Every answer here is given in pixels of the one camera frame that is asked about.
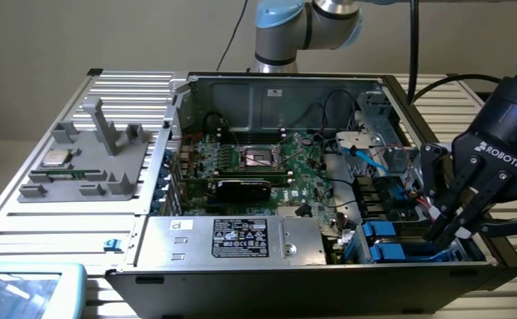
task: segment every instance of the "motherboard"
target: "motherboard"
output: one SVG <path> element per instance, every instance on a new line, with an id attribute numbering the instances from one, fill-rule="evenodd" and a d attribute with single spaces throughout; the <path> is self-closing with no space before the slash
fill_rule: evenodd
<path id="1" fill-rule="evenodd" d="M 183 143 L 183 215 L 313 217 L 331 232 L 337 211 L 322 140 L 307 132 L 228 134 L 199 134 Z"/>

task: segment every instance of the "power supply label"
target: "power supply label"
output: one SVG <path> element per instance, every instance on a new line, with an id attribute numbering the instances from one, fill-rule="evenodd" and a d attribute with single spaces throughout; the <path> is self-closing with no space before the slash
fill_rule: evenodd
<path id="1" fill-rule="evenodd" d="M 269 257 L 266 219 L 215 219 L 212 256 L 215 258 Z"/>

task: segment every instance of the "wire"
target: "wire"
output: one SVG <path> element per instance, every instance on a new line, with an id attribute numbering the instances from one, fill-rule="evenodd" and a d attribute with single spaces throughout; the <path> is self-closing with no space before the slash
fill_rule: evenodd
<path id="1" fill-rule="evenodd" d="M 325 177 L 321 174 L 317 174 L 321 179 L 325 179 L 326 181 L 338 181 L 339 183 L 346 183 L 350 187 L 353 187 L 353 183 L 345 181 L 343 179 L 330 178 Z"/>
<path id="2" fill-rule="evenodd" d="M 422 206 L 425 206 L 425 208 L 428 208 L 428 210 L 430 210 L 432 207 L 429 206 L 429 204 L 428 204 L 426 201 L 424 201 L 421 198 L 417 198 L 416 200 L 417 200 L 417 202 L 418 202 Z"/>
<path id="3" fill-rule="evenodd" d="M 414 96 L 414 99 L 412 101 L 412 104 L 416 103 L 416 101 L 425 95 L 425 93 L 428 93 L 429 91 L 432 91 L 433 89 L 436 89 L 438 86 L 446 84 L 446 83 L 450 83 L 450 82 L 454 82 L 454 81 L 464 81 L 464 80 L 484 80 L 484 81 L 489 81 L 489 82 L 493 82 L 496 84 L 500 84 L 502 79 L 501 78 L 496 78 L 490 75 L 485 75 L 485 74 L 476 74 L 476 73 L 470 73 L 470 74 L 460 74 L 460 75 L 454 75 L 454 76 L 449 76 L 446 78 L 442 78 L 441 80 L 436 81 L 434 83 L 432 83 L 430 85 L 428 85 L 418 93 L 417 95 Z"/>
<path id="4" fill-rule="evenodd" d="M 389 148 L 401 148 L 402 151 L 405 152 L 406 154 L 406 158 L 407 158 L 407 168 L 406 168 L 406 178 L 405 178 L 405 181 L 403 181 L 403 185 L 402 185 L 402 188 L 403 190 L 406 190 L 406 187 L 407 187 L 407 183 L 410 182 L 410 171 L 412 171 L 412 167 L 413 167 L 413 161 L 412 161 L 412 157 L 410 157 L 410 152 L 406 150 L 405 146 L 402 144 L 389 144 L 386 146 L 383 146 L 379 151 L 370 157 L 370 158 L 374 158 L 375 156 L 378 156 L 383 151 L 386 151 Z"/>
<path id="5" fill-rule="evenodd" d="M 323 192 L 323 194 L 322 194 L 322 196 L 321 196 L 321 198 L 319 198 L 319 203 L 321 203 L 325 207 L 327 207 L 327 208 L 339 208 L 339 207 L 343 207 L 343 206 L 346 206 L 346 205 L 349 205 L 349 204 L 351 204 L 351 203 L 357 203 L 357 199 L 354 199 L 354 200 L 351 200 L 351 201 L 349 201 L 349 202 L 341 204 L 341 205 L 335 205 L 335 206 L 331 206 L 331 205 L 325 204 L 323 199 L 326 198 L 326 195 L 327 195 L 327 193 L 330 192 L 330 190 L 333 190 L 333 187 L 327 188 L 327 190 Z"/>
<path id="6" fill-rule="evenodd" d="M 234 140 L 235 140 L 235 142 L 237 142 L 237 146 L 241 148 L 239 138 L 237 137 L 237 134 L 234 133 L 233 128 L 231 128 L 230 125 L 228 125 L 228 131 L 230 131 L 230 133 L 233 134 Z"/>
<path id="7" fill-rule="evenodd" d="M 202 127 L 202 131 L 206 132 L 206 128 L 207 128 L 207 120 L 211 116 L 216 115 L 220 119 L 223 119 L 223 115 L 222 113 L 219 113 L 218 111 L 208 111 L 208 113 L 204 115 L 203 117 L 203 127 Z"/>
<path id="8" fill-rule="evenodd" d="M 311 103 L 311 104 L 309 105 L 306 111 L 305 111 L 303 114 L 301 115 L 301 117 L 298 117 L 298 119 L 297 119 L 295 121 L 293 121 L 293 123 L 290 123 L 290 124 L 286 126 L 287 128 L 291 128 L 293 126 L 295 126 L 295 125 L 305 119 L 306 115 L 309 115 L 309 113 L 311 112 L 311 109 L 313 109 L 314 106 L 319 106 L 321 109 L 323 110 L 323 105 L 322 105 L 322 103 L 319 103 L 319 102 Z"/>
<path id="9" fill-rule="evenodd" d="M 242 21 L 242 18 L 245 17 L 245 12 L 247 11 L 247 5 L 249 5 L 249 0 L 245 1 L 245 6 L 242 7 L 239 21 L 237 22 L 237 26 L 234 27 L 233 37 L 231 37 L 231 40 L 228 41 L 228 45 L 226 46 L 223 57 L 220 58 L 219 65 L 216 66 L 216 71 L 219 71 L 220 69 L 220 65 L 223 64 L 226 54 L 228 53 L 228 49 L 231 48 L 233 40 L 234 40 L 234 37 L 237 36 L 237 31 L 239 30 L 241 21 Z"/>
<path id="10" fill-rule="evenodd" d="M 407 83 L 407 104 L 414 101 L 420 69 L 420 0 L 410 0 L 410 81 Z"/>
<path id="11" fill-rule="evenodd" d="M 187 155 L 187 160 L 188 160 L 188 166 L 190 167 L 194 167 L 194 159 L 192 159 L 192 156 L 191 156 L 191 153 L 192 153 L 191 149 L 195 149 L 195 141 L 202 136 L 203 136 L 203 132 L 199 132 L 199 133 L 195 133 L 195 134 L 184 136 L 184 140 L 183 141 L 186 141 L 187 139 L 191 139 L 191 143 L 188 145 L 188 151 L 187 151 L 187 154 L 188 154 Z"/>
<path id="12" fill-rule="evenodd" d="M 366 155 L 361 150 L 355 152 L 355 156 L 365 160 L 371 166 L 381 168 L 386 174 L 389 173 L 389 170 L 385 168 L 385 166 L 377 163 L 373 158 L 369 157 L 369 155 Z"/>
<path id="13" fill-rule="evenodd" d="M 315 151 L 315 147 L 317 147 L 318 145 L 321 145 L 321 143 L 323 143 L 323 148 L 321 149 L 321 151 L 325 152 L 326 145 L 327 145 L 327 143 L 331 142 L 331 141 L 337 141 L 337 139 L 335 139 L 335 138 L 330 138 L 329 140 L 326 140 L 326 139 L 323 138 L 319 142 L 317 142 L 317 144 L 315 144 L 314 146 L 311 146 L 311 151 L 310 151 L 310 156 L 309 156 L 309 158 L 307 158 L 307 163 L 311 162 L 313 152 Z"/>
<path id="14" fill-rule="evenodd" d="M 329 125 L 329 120 L 327 120 L 327 102 L 329 102 L 329 99 L 331 98 L 333 94 L 335 93 L 345 93 L 349 98 L 350 98 L 350 103 L 351 103 L 351 119 L 353 119 L 353 123 L 355 122 L 355 98 L 353 98 L 353 95 L 349 93 L 349 91 L 343 90 L 343 89 L 338 89 L 335 91 L 333 91 L 331 93 L 329 93 L 327 97 L 326 97 L 326 101 L 323 103 L 323 117 L 321 118 L 321 131 L 325 132 L 326 128 L 327 128 L 327 125 Z"/>

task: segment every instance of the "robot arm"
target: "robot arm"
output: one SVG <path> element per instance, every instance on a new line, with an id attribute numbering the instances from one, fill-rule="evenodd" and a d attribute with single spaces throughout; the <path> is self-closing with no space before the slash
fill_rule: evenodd
<path id="1" fill-rule="evenodd" d="M 422 148 L 424 187 L 434 198 L 434 224 L 425 239 L 438 249 L 477 232 L 489 237 L 517 235 L 517 219 L 485 216 L 496 203 L 517 200 L 517 75 L 502 79 L 452 149 L 440 144 Z"/>
<path id="2" fill-rule="evenodd" d="M 255 72 L 297 72 L 297 51 L 338 49 L 357 39 L 361 6 L 353 0 L 266 0 L 257 12 Z"/>

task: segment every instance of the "black cable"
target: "black cable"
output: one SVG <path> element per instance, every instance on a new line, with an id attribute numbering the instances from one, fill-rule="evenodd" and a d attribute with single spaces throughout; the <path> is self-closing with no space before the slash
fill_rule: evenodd
<path id="1" fill-rule="evenodd" d="M 335 138 L 330 138 L 329 140 L 322 139 L 315 145 L 311 146 L 310 156 L 309 156 L 309 158 L 307 158 L 307 164 L 311 163 L 313 152 L 315 151 L 315 146 L 317 146 L 317 145 L 323 145 L 323 147 L 321 148 L 321 151 L 325 152 L 325 149 L 326 149 L 326 147 L 327 147 L 326 145 L 327 145 L 327 143 L 331 142 L 331 141 L 337 141 L 337 139 L 335 139 Z"/>
<path id="2" fill-rule="evenodd" d="M 331 98 L 333 94 L 339 93 L 339 92 L 345 93 L 350 98 L 353 124 L 355 123 L 355 98 L 353 98 L 353 95 L 349 93 L 349 91 L 338 89 L 338 90 L 333 91 L 331 93 L 329 93 L 329 95 L 326 97 L 326 101 L 323 103 L 323 117 L 321 118 L 322 130 L 325 130 L 327 125 L 329 125 L 329 121 L 327 121 L 327 102 L 329 102 L 329 99 Z"/>
<path id="3" fill-rule="evenodd" d="M 245 17 L 245 12 L 247 11 L 247 5 L 249 5 L 249 0 L 245 1 L 245 6 L 242 7 L 239 21 L 237 22 L 237 26 L 234 27 L 233 37 L 231 37 L 231 40 L 228 41 L 228 45 L 226 46 L 223 57 L 220 58 L 219 65 L 216 66 L 216 71 L 219 71 L 219 69 L 220 69 L 220 65 L 223 64 L 224 56 L 228 53 L 228 49 L 231 48 L 233 40 L 234 40 L 234 37 L 237 36 L 237 31 L 239 30 L 241 21 L 242 21 L 242 18 Z"/>
<path id="4" fill-rule="evenodd" d="M 407 83 L 407 104 L 414 101 L 420 69 L 420 0 L 410 0 L 410 81 Z"/>
<path id="5" fill-rule="evenodd" d="M 330 190 L 331 190 L 331 188 L 327 188 L 327 190 L 325 191 L 325 193 L 322 194 L 321 199 L 319 199 L 319 203 L 321 203 L 325 207 L 327 207 L 327 208 L 339 208 L 339 207 L 343 207 L 345 205 L 357 203 L 357 199 L 355 199 L 355 200 L 353 200 L 353 201 L 349 201 L 349 202 L 341 204 L 341 205 L 334 205 L 334 206 L 331 206 L 331 205 L 325 204 L 323 199 L 326 198 L 326 195 L 327 195 L 327 193 L 329 193 Z"/>
<path id="6" fill-rule="evenodd" d="M 428 85 L 425 88 L 422 88 L 422 90 L 414 96 L 412 104 L 416 103 L 416 101 L 425 95 L 425 93 L 428 93 L 429 91 L 436 89 L 438 86 L 441 86 L 446 83 L 454 82 L 454 81 L 464 81 L 464 80 L 484 80 L 484 81 L 489 81 L 489 82 L 493 82 L 497 84 L 500 84 L 500 82 L 502 81 L 501 78 L 496 78 L 496 77 L 493 77 L 490 75 L 485 75 L 485 74 L 470 73 L 470 74 L 460 74 L 460 75 L 449 76 L 449 77 L 442 78 L 441 80 L 436 81 L 434 83 Z"/>
<path id="7" fill-rule="evenodd" d="M 208 111 L 208 113 L 206 113 L 204 117 L 203 117 L 203 127 L 202 127 L 202 131 L 206 132 L 206 128 L 207 128 L 207 120 L 211 116 L 216 115 L 220 119 L 223 119 L 223 115 L 222 113 L 219 113 L 218 111 Z"/>
<path id="8" fill-rule="evenodd" d="M 318 174 L 318 177 L 319 177 L 321 179 L 325 179 L 326 181 L 338 181 L 339 183 L 345 183 L 345 184 L 347 184 L 350 187 L 353 187 L 353 183 L 349 182 L 349 181 L 345 181 L 343 179 L 337 179 L 337 178 L 325 177 L 325 176 L 321 176 L 321 174 Z"/>
<path id="9" fill-rule="evenodd" d="M 290 125 L 286 126 L 287 128 L 293 127 L 295 124 L 298 124 L 298 123 L 303 120 L 303 118 L 306 117 L 306 115 L 309 115 L 309 113 L 311 112 L 311 109 L 313 109 L 313 107 L 314 107 L 315 105 L 319 106 L 321 109 L 323 109 L 322 103 L 319 103 L 319 102 L 311 103 L 311 104 L 309 105 L 306 111 L 305 111 L 303 114 L 301 115 L 301 117 L 298 117 L 298 119 L 297 119 L 295 121 L 293 121 L 293 123 L 291 123 Z"/>

